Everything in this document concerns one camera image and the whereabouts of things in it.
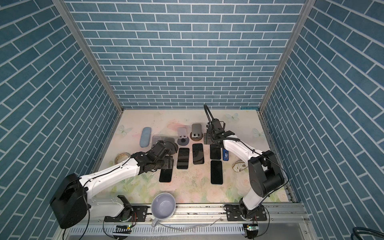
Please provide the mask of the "black phone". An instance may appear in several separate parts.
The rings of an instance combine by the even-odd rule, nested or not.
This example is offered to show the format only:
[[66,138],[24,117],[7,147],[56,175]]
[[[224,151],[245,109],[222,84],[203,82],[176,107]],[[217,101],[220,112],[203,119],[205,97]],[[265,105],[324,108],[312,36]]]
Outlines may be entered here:
[[187,170],[189,167],[189,157],[190,157],[189,148],[179,148],[177,169]]
[[170,183],[172,180],[173,169],[162,169],[159,177],[160,183]]
[[222,161],[211,161],[211,184],[222,185],[223,184],[223,164]]
[[193,163],[194,165],[205,163],[203,144],[193,144]]
[[211,160],[222,159],[222,150],[217,145],[210,145],[210,159]]

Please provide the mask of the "wooden base phone stand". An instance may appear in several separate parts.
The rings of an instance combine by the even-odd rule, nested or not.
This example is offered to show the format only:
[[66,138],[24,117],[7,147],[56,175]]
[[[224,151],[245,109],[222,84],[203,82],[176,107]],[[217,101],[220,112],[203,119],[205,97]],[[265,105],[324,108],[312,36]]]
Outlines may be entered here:
[[195,123],[192,124],[192,131],[190,134],[191,140],[198,142],[203,138],[202,125]]

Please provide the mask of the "grey round phone stand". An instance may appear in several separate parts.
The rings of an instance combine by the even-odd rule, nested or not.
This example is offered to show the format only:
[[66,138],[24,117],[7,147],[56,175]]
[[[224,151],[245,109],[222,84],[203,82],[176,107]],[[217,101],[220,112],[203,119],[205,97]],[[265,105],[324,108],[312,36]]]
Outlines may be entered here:
[[187,146],[190,142],[188,131],[186,127],[179,127],[178,128],[178,139],[177,143],[180,146]]

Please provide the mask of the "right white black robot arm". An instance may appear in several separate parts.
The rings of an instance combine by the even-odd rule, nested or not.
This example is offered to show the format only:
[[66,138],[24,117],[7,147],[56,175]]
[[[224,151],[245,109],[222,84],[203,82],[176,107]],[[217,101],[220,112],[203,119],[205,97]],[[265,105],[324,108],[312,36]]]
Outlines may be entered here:
[[208,118],[205,144],[216,145],[237,156],[248,168],[251,189],[240,200],[244,213],[260,207],[273,192],[287,183],[284,170],[278,164],[272,151],[256,150],[244,143],[231,131],[225,130],[225,123],[216,118]]

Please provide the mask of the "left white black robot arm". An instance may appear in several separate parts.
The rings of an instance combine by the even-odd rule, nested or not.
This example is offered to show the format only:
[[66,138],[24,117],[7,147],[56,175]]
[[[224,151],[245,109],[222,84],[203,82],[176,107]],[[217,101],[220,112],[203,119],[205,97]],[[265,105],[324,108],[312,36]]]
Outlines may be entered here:
[[61,229],[69,229],[88,217],[112,217],[130,221],[133,208],[123,195],[107,201],[94,200],[103,190],[143,173],[173,168],[173,155],[179,147],[174,142],[158,141],[147,152],[136,152],[127,160],[99,172],[66,176],[50,200]]

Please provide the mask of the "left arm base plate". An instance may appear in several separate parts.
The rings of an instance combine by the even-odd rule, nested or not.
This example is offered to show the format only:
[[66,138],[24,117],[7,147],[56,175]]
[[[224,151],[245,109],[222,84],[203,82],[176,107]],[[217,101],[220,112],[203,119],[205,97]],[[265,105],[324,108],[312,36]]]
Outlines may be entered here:
[[135,224],[137,222],[145,222],[148,213],[148,208],[149,207],[145,205],[132,206],[130,210],[128,210],[128,208],[124,208],[122,212],[116,217],[106,216],[104,218],[104,221],[107,223],[127,222],[132,224]]

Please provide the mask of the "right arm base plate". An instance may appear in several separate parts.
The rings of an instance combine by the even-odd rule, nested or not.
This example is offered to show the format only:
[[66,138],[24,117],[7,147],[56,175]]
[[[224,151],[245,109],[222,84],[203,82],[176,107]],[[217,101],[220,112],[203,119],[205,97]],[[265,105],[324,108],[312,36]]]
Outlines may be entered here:
[[263,206],[256,207],[253,210],[248,210],[245,205],[231,205],[226,204],[223,207],[226,212],[227,220],[229,222],[238,221],[266,221],[267,215]]

